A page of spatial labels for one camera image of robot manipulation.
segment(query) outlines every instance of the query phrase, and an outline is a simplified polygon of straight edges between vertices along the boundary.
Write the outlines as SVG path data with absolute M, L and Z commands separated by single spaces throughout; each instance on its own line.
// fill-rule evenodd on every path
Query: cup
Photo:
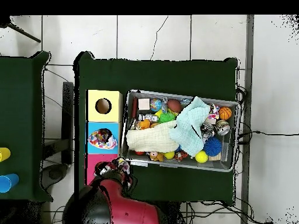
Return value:
M 8 148 L 0 148 L 0 162 L 8 159 L 11 156 L 11 151 Z
M 15 173 L 0 176 L 0 193 L 7 193 L 19 182 L 19 176 Z

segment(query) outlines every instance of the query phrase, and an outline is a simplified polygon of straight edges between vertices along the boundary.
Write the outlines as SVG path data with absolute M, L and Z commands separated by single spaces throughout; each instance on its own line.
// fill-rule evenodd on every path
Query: blue box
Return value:
M 88 154 L 117 154 L 120 152 L 120 131 L 121 122 L 88 122 L 88 136 L 98 129 L 107 128 L 111 131 L 113 138 L 117 141 L 117 146 L 114 149 L 100 149 L 93 146 L 88 140 L 87 153 Z

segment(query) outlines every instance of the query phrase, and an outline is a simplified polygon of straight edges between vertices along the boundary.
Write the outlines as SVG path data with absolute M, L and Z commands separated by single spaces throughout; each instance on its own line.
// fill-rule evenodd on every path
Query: shape sorter box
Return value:
M 95 166 L 99 162 L 111 162 L 116 159 L 118 155 L 101 154 L 101 155 L 87 155 L 87 185 L 95 178 Z
M 117 145 L 113 149 L 100 149 L 93 146 L 88 140 L 86 140 L 88 142 L 87 154 L 119 155 L 121 124 L 122 122 L 88 122 L 88 136 L 99 129 L 107 128 L 111 131 L 113 138 L 117 141 Z
M 122 122 L 123 95 L 118 91 L 88 90 L 88 121 Z

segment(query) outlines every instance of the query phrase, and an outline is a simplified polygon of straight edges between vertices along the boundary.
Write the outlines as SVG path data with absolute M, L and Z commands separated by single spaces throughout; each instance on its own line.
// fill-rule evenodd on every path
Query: red ball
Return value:
M 180 101 L 175 99 L 169 99 L 167 101 L 167 106 L 170 110 L 174 111 L 175 113 L 179 113 L 182 111 L 182 106 L 180 105 Z
M 135 151 L 136 155 L 143 155 L 144 151 Z

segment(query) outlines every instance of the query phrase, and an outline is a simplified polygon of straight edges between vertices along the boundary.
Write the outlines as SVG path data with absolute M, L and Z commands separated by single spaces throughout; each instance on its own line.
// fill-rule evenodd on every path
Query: green tablecloth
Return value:
M 130 89 L 235 101 L 237 60 L 128 61 L 93 59 L 89 52 L 75 60 L 79 85 L 79 186 L 84 185 L 85 91 Z M 232 203 L 233 171 L 134 166 L 138 184 L 132 197 L 147 201 L 223 200 Z
M 11 150 L 0 163 L 0 175 L 16 173 L 20 181 L 1 199 L 51 201 L 40 187 L 42 155 L 42 69 L 49 58 L 0 57 L 0 147 Z

